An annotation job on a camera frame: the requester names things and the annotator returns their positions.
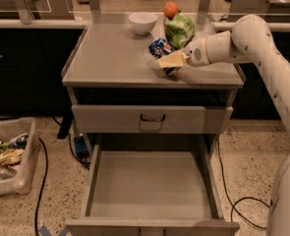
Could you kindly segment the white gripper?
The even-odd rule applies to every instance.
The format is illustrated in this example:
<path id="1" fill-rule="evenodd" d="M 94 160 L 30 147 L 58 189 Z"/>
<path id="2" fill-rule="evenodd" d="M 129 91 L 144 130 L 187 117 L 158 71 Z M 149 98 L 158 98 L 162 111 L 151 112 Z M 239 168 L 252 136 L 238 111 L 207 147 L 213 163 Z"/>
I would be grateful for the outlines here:
<path id="1" fill-rule="evenodd" d="M 193 67 L 209 65 L 207 56 L 206 38 L 198 38 L 191 41 L 185 48 L 163 56 L 157 60 L 160 68 L 183 67 L 187 63 Z"/>

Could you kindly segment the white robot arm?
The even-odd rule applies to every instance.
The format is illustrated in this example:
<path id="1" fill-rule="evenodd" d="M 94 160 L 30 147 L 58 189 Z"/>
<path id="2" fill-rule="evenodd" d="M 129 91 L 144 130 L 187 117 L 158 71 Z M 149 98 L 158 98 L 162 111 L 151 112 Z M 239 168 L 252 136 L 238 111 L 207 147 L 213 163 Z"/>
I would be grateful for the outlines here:
<path id="1" fill-rule="evenodd" d="M 290 63 L 277 49 L 268 24 L 257 15 L 240 18 L 232 29 L 197 38 L 157 60 L 161 69 L 186 64 L 252 63 L 258 69 L 290 136 Z M 271 191 L 266 236 L 290 236 L 290 153 L 279 166 Z"/>

